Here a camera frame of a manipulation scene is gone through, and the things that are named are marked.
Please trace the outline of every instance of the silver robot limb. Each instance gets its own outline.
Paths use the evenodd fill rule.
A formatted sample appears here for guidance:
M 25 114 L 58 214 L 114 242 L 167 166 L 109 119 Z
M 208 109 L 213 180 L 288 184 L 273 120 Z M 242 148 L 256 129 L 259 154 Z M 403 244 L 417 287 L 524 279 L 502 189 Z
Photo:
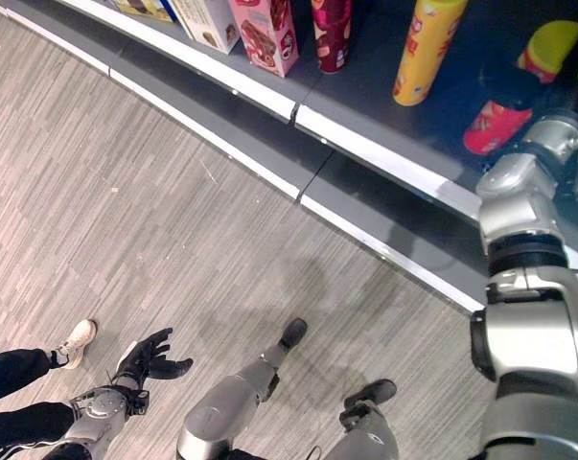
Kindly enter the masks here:
M 578 88 L 575 98 L 560 88 L 578 107 Z M 578 278 L 552 203 L 578 150 L 578 109 L 552 108 L 476 189 L 491 278 L 471 321 L 472 359 L 497 396 L 474 460 L 578 458 Z
M 92 460 L 102 460 L 109 445 L 123 430 L 132 401 L 128 395 L 137 393 L 142 413 L 148 405 L 148 392 L 139 391 L 134 379 L 120 378 L 121 387 L 99 387 L 87 391 L 70 401 L 78 419 L 58 442 L 79 444 Z
M 398 460 L 397 442 L 379 409 L 395 391 L 390 380 L 378 380 L 347 398 L 339 416 L 346 434 L 325 460 Z
M 224 378 L 187 414 L 177 442 L 181 460 L 216 460 L 252 420 L 260 403 L 278 384 L 278 369 L 306 333 L 303 319 L 293 320 L 276 345 L 234 376 Z

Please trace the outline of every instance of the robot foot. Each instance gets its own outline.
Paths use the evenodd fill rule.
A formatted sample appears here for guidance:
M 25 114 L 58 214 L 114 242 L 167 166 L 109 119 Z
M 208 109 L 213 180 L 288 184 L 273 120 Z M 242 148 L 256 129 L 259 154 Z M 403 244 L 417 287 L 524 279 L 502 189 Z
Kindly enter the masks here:
M 291 349 L 297 346 L 302 338 L 304 338 L 307 330 L 308 323 L 306 323 L 306 321 L 301 318 L 293 319 L 282 332 L 282 338 L 280 338 L 278 345 L 284 348 L 288 353 Z
M 344 400 L 344 407 L 350 409 L 358 401 L 371 401 L 380 405 L 395 396 L 397 386 L 389 379 L 380 379 L 368 383 L 360 391 Z

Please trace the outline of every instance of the snack box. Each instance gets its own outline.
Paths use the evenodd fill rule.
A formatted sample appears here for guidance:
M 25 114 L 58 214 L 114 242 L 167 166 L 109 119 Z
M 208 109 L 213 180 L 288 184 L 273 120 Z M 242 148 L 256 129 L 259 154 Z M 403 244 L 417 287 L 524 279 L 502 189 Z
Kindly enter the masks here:
M 285 77 L 299 58 L 290 0 L 229 0 L 253 64 Z
M 173 21 L 173 11 L 166 8 L 163 0 L 114 0 L 114 5 L 120 12 L 141 14 L 166 22 Z
M 229 54 L 240 39 L 227 0 L 170 0 L 189 38 Z

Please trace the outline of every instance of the pink box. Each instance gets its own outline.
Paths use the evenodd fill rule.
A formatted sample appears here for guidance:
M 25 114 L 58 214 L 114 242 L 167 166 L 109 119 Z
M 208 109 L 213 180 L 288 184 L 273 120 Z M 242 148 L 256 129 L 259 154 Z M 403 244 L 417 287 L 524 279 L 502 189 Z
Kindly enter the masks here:
M 299 58 L 290 0 L 229 0 L 250 62 L 285 77 Z

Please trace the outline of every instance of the shoe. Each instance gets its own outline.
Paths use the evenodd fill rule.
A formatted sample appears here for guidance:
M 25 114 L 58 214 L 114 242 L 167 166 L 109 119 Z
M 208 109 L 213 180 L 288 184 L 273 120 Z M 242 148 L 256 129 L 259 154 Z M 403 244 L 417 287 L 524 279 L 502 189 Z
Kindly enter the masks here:
M 84 349 L 97 335 L 97 323 L 92 319 L 83 319 L 69 336 L 57 347 L 57 361 L 65 358 L 67 363 L 60 366 L 64 369 L 77 368 L 84 358 Z
M 354 395 L 344 400 L 344 407 L 349 409 L 358 401 L 371 401 L 375 405 L 380 405 L 390 400 L 397 393 L 397 386 L 389 379 L 373 381 L 363 387 Z
M 301 318 L 293 319 L 282 332 L 282 338 L 278 345 L 283 347 L 287 352 L 295 348 L 297 344 L 304 338 L 308 330 L 308 323 Z

